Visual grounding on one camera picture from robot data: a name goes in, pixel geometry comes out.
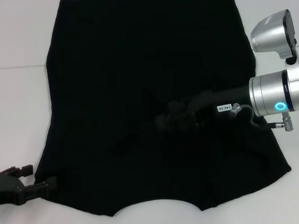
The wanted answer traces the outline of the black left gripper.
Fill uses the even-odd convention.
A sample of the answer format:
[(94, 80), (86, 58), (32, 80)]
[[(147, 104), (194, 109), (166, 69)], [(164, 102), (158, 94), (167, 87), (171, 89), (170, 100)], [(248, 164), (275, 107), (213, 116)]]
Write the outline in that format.
[(27, 201), (49, 197), (57, 190), (57, 178), (51, 177), (44, 182), (24, 186), (20, 177), (28, 177), (33, 174), (33, 165), (22, 168), (10, 167), (0, 172), (0, 205), (23, 205)]

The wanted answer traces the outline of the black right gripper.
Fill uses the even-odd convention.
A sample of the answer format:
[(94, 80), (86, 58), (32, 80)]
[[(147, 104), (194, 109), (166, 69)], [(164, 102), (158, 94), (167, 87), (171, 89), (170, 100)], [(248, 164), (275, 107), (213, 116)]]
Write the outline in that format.
[(212, 118), (235, 119), (240, 111), (238, 107), (243, 105), (251, 106), (246, 86), (218, 92), (206, 91), (194, 96), (189, 102), (169, 102), (169, 114), (155, 116), (154, 123), (160, 133), (190, 132), (203, 127)]

